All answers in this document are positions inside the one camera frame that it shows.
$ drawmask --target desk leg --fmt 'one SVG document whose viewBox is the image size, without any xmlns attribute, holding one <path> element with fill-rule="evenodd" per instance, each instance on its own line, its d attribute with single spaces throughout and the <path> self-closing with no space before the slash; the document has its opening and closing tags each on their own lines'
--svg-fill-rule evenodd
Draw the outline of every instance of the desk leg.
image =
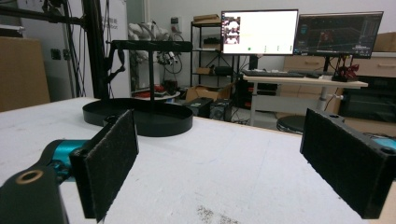
<svg viewBox="0 0 396 224">
<path fill-rule="evenodd" d="M 317 109 L 320 109 L 320 110 L 326 109 L 326 98 L 327 98 L 327 87 L 322 87 L 320 98 L 318 100 Z"/>
<path fill-rule="evenodd" d="M 253 93 L 251 94 L 251 106 L 250 106 L 250 126 L 254 125 L 254 115 L 256 113 L 256 101 L 257 101 L 257 88 L 258 83 L 253 83 Z"/>
</svg>

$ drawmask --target keyboard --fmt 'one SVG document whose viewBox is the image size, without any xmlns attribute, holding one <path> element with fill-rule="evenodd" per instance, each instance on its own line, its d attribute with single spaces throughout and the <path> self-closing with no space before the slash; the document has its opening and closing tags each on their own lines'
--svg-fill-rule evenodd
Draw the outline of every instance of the keyboard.
<svg viewBox="0 0 396 224">
<path fill-rule="evenodd" d="M 263 70 L 242 69 L 242 73 L 247 77 L 304 77 L 302 74 L 292 72 L 267 72 Z"/>
<path fill-rule="evenodd" d="M 290 73 L 298 73 L 311 78 L 320 78 L 322 75 L 332 76 L 334 72 L 324 72 L 324 71 L 306 71 L 306 70 L 289 70 Z"/>
</svg>

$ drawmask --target computer monitor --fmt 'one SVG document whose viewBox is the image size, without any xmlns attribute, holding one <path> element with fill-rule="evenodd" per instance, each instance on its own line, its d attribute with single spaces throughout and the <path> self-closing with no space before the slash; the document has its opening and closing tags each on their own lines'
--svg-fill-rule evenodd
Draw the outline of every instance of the computer monitor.
<svg viewBox="0 0 396 224">
<path fill-rule="evenodd" d="M 382 11 L 302 14 L 294 54 L 371 58 Z"/>
<path fill-rule="evenodd" d="M 298 9 L 221 11 L 221 51 L 292 55 Z"/>
</svg>

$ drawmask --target black round tray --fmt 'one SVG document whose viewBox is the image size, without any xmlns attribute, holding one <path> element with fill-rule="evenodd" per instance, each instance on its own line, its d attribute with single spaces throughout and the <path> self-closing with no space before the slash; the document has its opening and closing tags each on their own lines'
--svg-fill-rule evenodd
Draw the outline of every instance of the black round tray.
<svg viewBox="0 0 396 224">
<path fill-rule="evenodd" d="M 117 98 L 100 100 L 82 107 L 87 123 L 104 126 L 104 120 L 128 109 L 134 110 L 134 122 L 138 135 L 149 137 L 173 136 L 192 127 L 193 114 L 182 105 Z"/>
</svg>

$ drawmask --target desk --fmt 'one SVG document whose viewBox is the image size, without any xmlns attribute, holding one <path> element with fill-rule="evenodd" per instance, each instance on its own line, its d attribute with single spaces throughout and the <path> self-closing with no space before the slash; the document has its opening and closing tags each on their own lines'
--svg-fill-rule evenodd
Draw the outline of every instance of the desk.
<svg viewBox="0 0 396 224">
<path fill-rule="evenodd" d="M 309 78 L 309 77 L 247 77 L 244 76 L 247 82 L 253 82 L 253 93 L 250 108 L 250 125 L 254 125 L 254 117 L 256 110 L 284 112 L 291 114 L 305 114 L 306 109 L 317 108 L 324 109 L 327 99 L 327 88 L 350 88 L 359 89 L 367 87 L 368 84 L 360 81 L 354 82 L 336 82 L 322 78 Z M 316 86 L 321 87 L 319 99 L 304 99 L 295 97 L 284 96 L 269 96 L 258 95 L 258 83 L 270 84 L 289 84 L 289 85 L 302 85 L 302 86 Z"/>
<path fill-rule="evenodd" d="M 82 115 L 92 101 L 0 113 L 0 185 L 36 162 L 52 140 L 97 134 L 102 128 Z M 106 223 L 368 223 L 307 163 L 300 135 L 194 118 L 186 133 L 138 136 L 138 144 Z M 71 224 L 95 223 L 84 218 L 74 182 L 60 189 Z"/>
</svg>

